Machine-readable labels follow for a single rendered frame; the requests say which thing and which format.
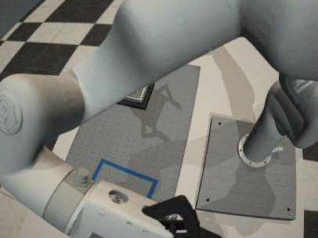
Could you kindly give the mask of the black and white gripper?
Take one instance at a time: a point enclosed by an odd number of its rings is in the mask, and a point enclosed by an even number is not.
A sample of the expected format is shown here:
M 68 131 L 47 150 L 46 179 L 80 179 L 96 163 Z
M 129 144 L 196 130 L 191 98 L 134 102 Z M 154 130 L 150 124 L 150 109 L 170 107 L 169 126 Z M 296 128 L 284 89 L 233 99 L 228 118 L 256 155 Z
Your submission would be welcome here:
M 200 227 L 197 212 L 184 195 L 158 203 L 103 180 L 85 194 L 64 234 L 70 238 L 223 238 Z

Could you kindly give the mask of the blue tape outline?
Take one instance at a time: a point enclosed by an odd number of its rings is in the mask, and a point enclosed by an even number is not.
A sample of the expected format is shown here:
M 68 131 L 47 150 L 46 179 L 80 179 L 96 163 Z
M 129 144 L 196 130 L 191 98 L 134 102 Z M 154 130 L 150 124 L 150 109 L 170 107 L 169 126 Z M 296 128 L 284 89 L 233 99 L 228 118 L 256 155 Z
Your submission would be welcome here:
M 95 171 L 95 173 L 94 173 L 94 175 L 93 175 L 93 177 L 92 177 L 92 180 L 93 180 L 93 181 L 95 181 L 96 176 L 98 175 L 99 170 L 100 170 L 100 168 L 102 167 L 103 163 L 104 163 L 104 164 L 108 164 L 108 165 L 110 165 L 111 167 L 114 167 L 114 168 L 119 169 L 119 170 L 121 170 L 121 171 L 127 172 L 127 173 L 129 173 L 129 174 L 131 174 L 131 175 L 137 176 L 137 177 L 139 177 L 139 178 L 141 178 L 141 179 L 145 179 L 145 180 L 147 180 L 147 181 L 152 182 L 153 184 L 152 184 L 152 186 L 151 186 L 151 188 L 150 188 L 150 191 L 149 191 L 149 193 L 148 193 L 148 195 L 147 195 L 147 198 L 151 199 L 151 197 L 152 197 L 152 195 L 153 195 L 153 193 L 154 193 L 154 190 L 155 190 L 155 188 L 156 188 L 156 185 L 157 185 L 158 180 L 156 180 L 156 179 L 154 179 L 154 178 L 151 178 L 151 177 L 148 177 L 148 176 L 145 176 L 145 175 L 142 175 L 142 174 L 140 174 L 140 173 L 138 173 L 138 172 L 129 170 L 129 169 L 127 169 L 127 168 L 123 168 L 122 166 L 119 166 L 119 165 L 117 165 L 117 164 L 114 164 L 114 163 L 112 163 L 112 162 L 109 162 L 108 160 L 104 160 L 103 158 L 101 159 L 101 161 L 100 161 L 100 163 L 99 163 L 99 165 L 98 165 L 98 167 L 97 167 L 97 169 L 96 169 L 96 171 Z

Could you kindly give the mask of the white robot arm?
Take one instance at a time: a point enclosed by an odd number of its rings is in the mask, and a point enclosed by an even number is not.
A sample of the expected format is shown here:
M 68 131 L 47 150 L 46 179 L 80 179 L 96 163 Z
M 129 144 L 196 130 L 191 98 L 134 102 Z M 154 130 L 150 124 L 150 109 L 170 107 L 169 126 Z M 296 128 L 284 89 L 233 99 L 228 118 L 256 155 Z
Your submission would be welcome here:
M 99 48 L 64 74 L 0 82 L 0 186 L 64 233 L 95 182 L 44 145 L 240 37 L 279 72 L 238 144 L 240 159 L 264 167 L 286 134 L 310 147 L 318 141 L 318 0 L 124 0 Z

